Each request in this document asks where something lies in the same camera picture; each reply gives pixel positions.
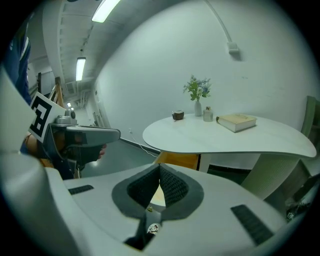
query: brown bowl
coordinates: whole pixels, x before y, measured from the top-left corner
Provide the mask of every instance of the brown bowl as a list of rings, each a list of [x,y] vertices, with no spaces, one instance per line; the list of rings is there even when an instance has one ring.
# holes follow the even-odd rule
[[[184,119],[185,112],[183,110],[172,111],[173,120],[182,120]]]

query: closed book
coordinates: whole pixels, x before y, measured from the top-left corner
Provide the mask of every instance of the closed book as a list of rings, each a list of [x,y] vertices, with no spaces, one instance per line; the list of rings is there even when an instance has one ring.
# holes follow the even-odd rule
[[[245,114],[227,114],[216,117],[216,122],[228,130],[237,133],[256,126],[257,119]]]

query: rectangular light fixture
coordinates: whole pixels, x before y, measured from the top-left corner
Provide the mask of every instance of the rectangular light fixture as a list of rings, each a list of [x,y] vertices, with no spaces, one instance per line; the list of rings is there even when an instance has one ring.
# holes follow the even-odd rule
[[[76,71],[75,71],[75,80],[81,81],[82,75],[84,73],[86,58],[85,57],[79,57],[76,60]]]
[[[100,23],[105,22],[106,18],[119,2],[120,0],[103,0],[96,9],[92,21]]]

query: gray floor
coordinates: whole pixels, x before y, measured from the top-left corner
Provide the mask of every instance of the gray floor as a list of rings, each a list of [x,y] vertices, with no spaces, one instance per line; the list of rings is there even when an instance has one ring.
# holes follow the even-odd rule
[[[151,164],[155,158],[141,148],[132,146],[121,140],[108,144],[105,155],[96,162],[88,163],[82,171],[82,177],[94,177],[112,174],[127,169]],[[220,176],[241,184],[249,173],[234,173],[209,169],[211,175]],[[265,201],[277,209],[284,217],[286,216],[285,200],[280,191],[275,191]]]

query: table leg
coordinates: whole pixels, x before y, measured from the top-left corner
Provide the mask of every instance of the table leg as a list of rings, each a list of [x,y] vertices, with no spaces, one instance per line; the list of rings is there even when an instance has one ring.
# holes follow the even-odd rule
[[[207,173],[212,154],[201,154],[199,172]]]
[[[299,158],[280,154],[262,154],[241,186],[264,200],[286,180]]]

